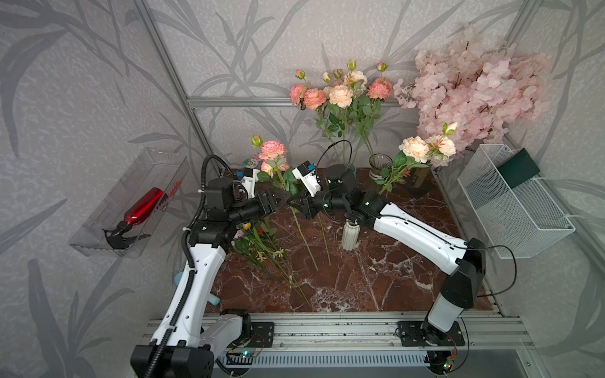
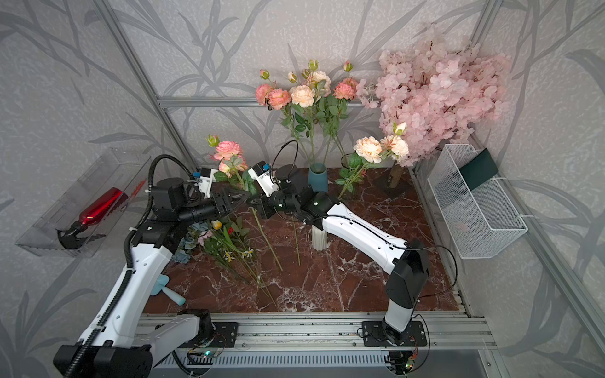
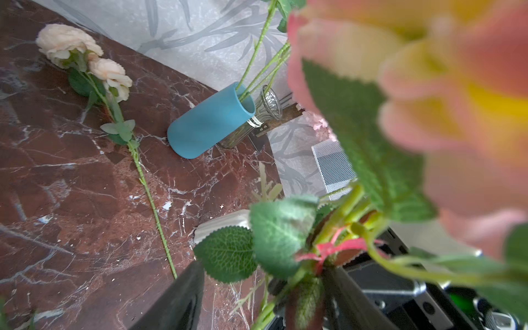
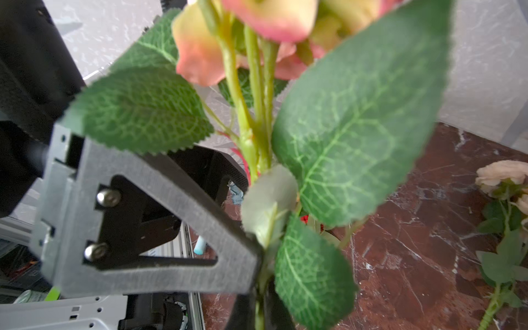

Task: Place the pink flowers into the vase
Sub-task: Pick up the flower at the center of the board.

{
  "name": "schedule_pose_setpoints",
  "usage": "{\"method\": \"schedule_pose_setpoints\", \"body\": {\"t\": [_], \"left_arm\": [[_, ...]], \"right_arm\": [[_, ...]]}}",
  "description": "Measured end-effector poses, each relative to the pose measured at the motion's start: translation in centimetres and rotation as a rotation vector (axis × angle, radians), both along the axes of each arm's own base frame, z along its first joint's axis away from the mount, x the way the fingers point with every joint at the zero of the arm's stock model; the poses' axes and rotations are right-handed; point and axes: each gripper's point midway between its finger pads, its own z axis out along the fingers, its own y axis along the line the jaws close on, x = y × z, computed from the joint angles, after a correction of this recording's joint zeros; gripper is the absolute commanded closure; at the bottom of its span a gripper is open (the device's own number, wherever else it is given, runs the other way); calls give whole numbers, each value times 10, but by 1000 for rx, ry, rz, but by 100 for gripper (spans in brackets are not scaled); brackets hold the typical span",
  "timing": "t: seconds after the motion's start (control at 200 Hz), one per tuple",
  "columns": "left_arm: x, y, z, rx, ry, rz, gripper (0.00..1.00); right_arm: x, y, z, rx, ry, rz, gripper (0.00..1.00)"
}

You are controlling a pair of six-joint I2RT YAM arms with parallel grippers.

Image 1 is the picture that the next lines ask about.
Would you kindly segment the small pink rose stem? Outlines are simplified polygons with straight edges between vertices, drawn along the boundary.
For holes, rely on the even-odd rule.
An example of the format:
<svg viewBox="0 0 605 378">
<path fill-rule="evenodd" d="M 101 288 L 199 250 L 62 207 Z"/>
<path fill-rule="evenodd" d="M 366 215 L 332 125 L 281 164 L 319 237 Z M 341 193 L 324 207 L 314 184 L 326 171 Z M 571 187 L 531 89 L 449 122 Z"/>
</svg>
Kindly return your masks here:
<svg viewBox="0 0 605 378">
<path fill-rule="evenodd" d="M 288 163 L 285 145 L 274 140 L 264 142 L 260 135 L 253 135 L 250 141 L 252 146 L 258 148 L 258 154 L 255 156 L 260 163 L 258 182 L 266 183 L 266 187 L 276 191 L 288 192 L 290 195 L 298 194 L 299 180 L 295 178 L 293 168 Z"/>
</svg>

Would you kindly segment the pink peach rose stem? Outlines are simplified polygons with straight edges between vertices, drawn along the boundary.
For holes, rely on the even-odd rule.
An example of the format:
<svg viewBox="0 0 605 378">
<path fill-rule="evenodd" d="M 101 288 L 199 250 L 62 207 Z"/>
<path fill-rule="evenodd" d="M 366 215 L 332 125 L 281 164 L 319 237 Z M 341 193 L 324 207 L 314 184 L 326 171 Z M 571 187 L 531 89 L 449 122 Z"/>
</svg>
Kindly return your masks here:
<svg viewBox="0 0 605 378">
<path fill-rule="evenodd" d="M 307 74 L 302 69 L 297 69 L 295 78 L 301 83 L 294 85 L 290 90 L 290 101 L 300 110 L 312 110 L 316 114 L 316 126 L 324 138 L 330 143 L 337 141 L 336 133 L 340 131 L 339 126 L 334 126 L 330 121 L 329 99 L 332 91 L 332 77 L 325 72 L 322 79 L 326 83 L 324 88 L 313 88 Z"/>
</svg>

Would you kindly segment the pale peach rose cluster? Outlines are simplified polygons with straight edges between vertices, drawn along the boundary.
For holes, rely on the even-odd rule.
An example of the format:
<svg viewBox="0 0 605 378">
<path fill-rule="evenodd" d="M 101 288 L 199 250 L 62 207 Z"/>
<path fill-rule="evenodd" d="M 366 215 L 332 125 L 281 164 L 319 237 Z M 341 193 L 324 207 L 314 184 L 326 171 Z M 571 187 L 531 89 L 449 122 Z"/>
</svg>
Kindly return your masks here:
<svg viewBox="0 0 605 378">
<path fill-rule="evenodd" d="M 391 193 L 396 184 L 405 181 L 413 169 L 446 166 L 457 153 L 451 137 L 455 135 L 458 122 L 444 123 L 441 134 L 431 135 L 425 140 L 419 136 L 403 140 L 392 166 L 382 169 L 379 179 L 380 193 Z"/>
</svg>

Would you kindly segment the cream rose cluster stem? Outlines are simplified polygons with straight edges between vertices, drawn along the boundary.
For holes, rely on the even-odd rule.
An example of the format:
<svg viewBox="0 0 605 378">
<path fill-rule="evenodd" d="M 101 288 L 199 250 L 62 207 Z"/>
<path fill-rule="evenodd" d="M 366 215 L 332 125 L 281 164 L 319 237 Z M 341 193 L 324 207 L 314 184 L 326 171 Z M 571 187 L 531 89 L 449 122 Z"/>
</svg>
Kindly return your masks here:
<svg viewBox="0 0 605 378">
<path fill-rule="evenodd" d="M 326 101 L 316 111 L 317 126 L 330 143 L 356 141 L 351 152 L 351 157 L 354 157 L 363 144 L 360 132 L 366 115 L 362 97 L 366 94 L 367 77 L 358 70 L 357 61 L 351 59 L 345 70 L 326 72 L 323 80 L 327 83 L 322 90 Z"/>
</svg>

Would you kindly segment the single pink rose stem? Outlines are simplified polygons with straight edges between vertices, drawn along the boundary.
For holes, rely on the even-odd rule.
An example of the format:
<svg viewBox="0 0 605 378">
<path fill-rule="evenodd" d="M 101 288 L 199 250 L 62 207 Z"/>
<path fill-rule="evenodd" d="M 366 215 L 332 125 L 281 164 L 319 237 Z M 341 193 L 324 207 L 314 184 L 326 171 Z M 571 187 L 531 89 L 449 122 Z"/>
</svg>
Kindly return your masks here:
<svg viewBox="0 0 605 378">
<path fill-rule="evenodd" d="M 383 103 L 391 98 L 394 91 L 393 84 L 384 76 L 388 68 L 389 65 L 385 61 L 379 61 L 376 66 L 378 77 L 367 89 L 362 90 L 362 85 L 356 88 L 359 81 L 354 82 L 355 97 L 351 113 L 354 132 L 359 138 L 359 143 L 366 146 L 370 155 L 374 154 L 370 141 L 374 126 L 381 118 Z"/>
</svg>

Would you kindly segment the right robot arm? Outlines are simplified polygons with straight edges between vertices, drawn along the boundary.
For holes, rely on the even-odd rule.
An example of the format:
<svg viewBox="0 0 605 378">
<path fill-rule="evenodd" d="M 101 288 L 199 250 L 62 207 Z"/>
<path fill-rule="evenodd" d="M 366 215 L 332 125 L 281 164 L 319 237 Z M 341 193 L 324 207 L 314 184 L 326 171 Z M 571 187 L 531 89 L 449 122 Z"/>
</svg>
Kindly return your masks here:
<svg viewBox="0 0 605 378">
<path fill-rule="evenodd" d="M 422 322 L 422 334 L 432 343 L 445 340 L 465 311 L 474 307 L 487 273 L 488 247 L 479 239 L 465 241 L 439 232 L 412 217 L 378 192 L 363 188 L 348 165 L 331 165 L 317 174 L 309 161 L 292 169 L 303 191 L 288 205 L 312 219 L 320 212 L 342 213 L 346 221 L 391 237 L 428 258 L 447 276 L 440 294 Z"/>
</svg>

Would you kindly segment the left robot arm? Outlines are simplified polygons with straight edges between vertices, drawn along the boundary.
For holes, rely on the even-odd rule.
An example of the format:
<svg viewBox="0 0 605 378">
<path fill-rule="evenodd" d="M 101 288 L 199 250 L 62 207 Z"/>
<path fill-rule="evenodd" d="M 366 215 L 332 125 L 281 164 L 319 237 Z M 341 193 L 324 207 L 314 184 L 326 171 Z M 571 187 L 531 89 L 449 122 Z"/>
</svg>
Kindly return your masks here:
<svg viewBox="0 0 605 378">
<path fill-rule="evenodd" d="M 204 328 L 206 304 L 238 225 L 277 212 L 291 195 L 268 189 L 238 203 L 233 173 L 206 179 L 212 160 L 225 164 L 214 154 L 203 161 L 199 206 L 181 237 L 186 265 L 180 283 L 151 341 L 136 346 L 130 357 L 138 377 L 210 377 L 215 368 L 230 377 L 243 376 L 239 370 L 228 369 L 220 356 L 228 347 L 252 339 L 249 314 L 245 310 L 226 310 L 212 326 Z"/>
</svg>

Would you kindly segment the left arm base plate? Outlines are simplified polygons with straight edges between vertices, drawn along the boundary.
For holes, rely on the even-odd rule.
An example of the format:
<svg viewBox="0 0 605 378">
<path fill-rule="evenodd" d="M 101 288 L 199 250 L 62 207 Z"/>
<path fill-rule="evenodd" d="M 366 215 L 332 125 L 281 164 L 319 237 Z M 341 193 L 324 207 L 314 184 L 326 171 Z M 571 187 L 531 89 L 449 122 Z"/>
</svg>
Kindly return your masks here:
<svg viewBox="0 0 605 378">
<path fill-rule="evenodd" d="M 271 348 L 274 342 L 274 322 L 252 322 L 251 338 L 248 340 L 248 348 Z"/>
</svg>

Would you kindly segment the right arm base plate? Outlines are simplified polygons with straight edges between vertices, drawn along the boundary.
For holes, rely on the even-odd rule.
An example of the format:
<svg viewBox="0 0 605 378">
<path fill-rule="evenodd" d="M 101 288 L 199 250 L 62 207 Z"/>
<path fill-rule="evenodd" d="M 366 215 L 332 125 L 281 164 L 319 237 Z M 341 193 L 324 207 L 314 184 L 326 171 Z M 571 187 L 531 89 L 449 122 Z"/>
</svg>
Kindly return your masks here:
<svg viewBox="0 0 605 378">
<path fill-rule="evenodd" d="M 399 321 L 395 336 L 407 347 L 455 347 L 465 346 L 464 332 L 457 321 L 448 332 L 426 324 L 425 321 Z"/>
</svg>

